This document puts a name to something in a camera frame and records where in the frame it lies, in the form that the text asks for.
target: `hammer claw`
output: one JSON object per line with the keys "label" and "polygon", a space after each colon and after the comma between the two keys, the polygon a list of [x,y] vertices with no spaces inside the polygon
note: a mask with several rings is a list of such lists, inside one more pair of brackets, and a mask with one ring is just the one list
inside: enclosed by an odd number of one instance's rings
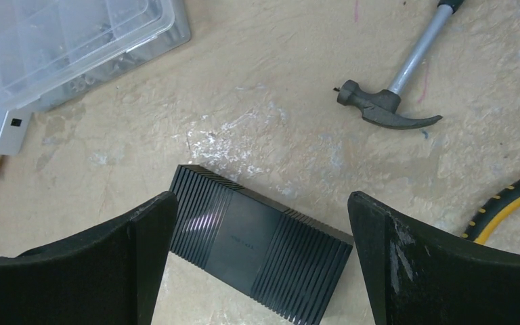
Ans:
{"label": "hammer claw", "polygon": [[348,80],[340,89],[338,103],[344,106],[355,106],[362,111],[362,118],[369,123],[395,130],[420,129],[434,125],[441,120],[440,115],[431,118],[414,120],[395,113],[401,98],[389,91],[366,93],[358,83]]}

